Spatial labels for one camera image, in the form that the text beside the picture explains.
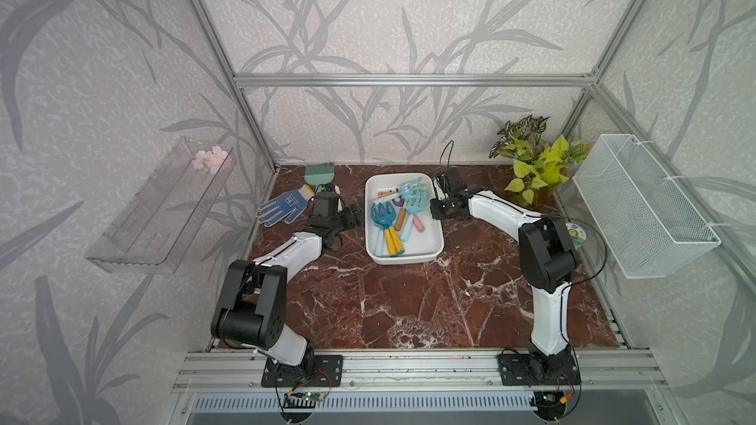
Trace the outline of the light blue fork white handle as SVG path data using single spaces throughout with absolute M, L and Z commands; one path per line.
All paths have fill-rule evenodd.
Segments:
M 415 198 L 424 189 L 424 184 L 421 178 L 416 178 L 404 183 L 400 187 L 401 197 L 406 201 Z

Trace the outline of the light blue rake white handle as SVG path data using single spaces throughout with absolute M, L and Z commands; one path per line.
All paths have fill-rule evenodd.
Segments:
M 419 214 L 424 210 L 427 200 L 428 193 L 426 189 L 419 189 L 407 197 L 405 206 L 407 214 L 400 234 L 401 242 L 407 242 L 413 230 L 418 233 L 425 232 L 425 226 Z

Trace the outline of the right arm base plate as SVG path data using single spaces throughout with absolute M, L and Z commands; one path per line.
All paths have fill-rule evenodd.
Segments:
M 496 357 L 503 386 L 546 387 L 582 385 L 580 368 L 567 348 L 553 356 L 538 351 L 520 353 L 506 351 Z

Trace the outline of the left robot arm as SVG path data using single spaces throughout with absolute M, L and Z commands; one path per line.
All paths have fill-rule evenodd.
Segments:
M 287 284 L 330 249 L 341 233 L 362 226 L 362 209 L 341 207 L 342 201 L 335 192 L 317 194 L 303 230 L 267 255 L 230 265 L 211 321 L 214 338 L 229 346 L 255 348 L 282 371 L 313 374 L 313 347 L 285 324 Z

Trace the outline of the dark blue fork yellow handle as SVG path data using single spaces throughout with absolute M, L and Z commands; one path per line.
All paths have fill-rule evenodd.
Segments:
M 395 245 L 391 229 L 395 220 L 395 211 L 390 203 L 374 202 L 371 207 L 372 220 L 378 227 L 378 234 L 375 246 L 375 254 L 378 257 L 384 256 L 384 249 L 388 249 L 389 257 L 396 257 L 398 249 Z

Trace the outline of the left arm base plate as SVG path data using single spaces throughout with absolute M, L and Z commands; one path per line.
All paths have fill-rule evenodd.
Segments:
M 339 387 L 344 372 L 344 356 L 337 354 L 307 355 L 297 366 L 266 361 L 261 386 L 283 387 Z

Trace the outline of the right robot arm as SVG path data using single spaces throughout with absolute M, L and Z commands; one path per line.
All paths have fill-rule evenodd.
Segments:
M 503 355 L 537 384 L 554 384 L 574 367 L 568 340 L 569 293 L 579 257 L 566 222 L 506 201 L 482 186 L 469 186 L 455 167 L 436 176 L 442 198 L 430 201 L 435 220 L 476 218 L 498 228 L 519 244 L 521 273 L 531 285 L 534 324 L 526 356 Z

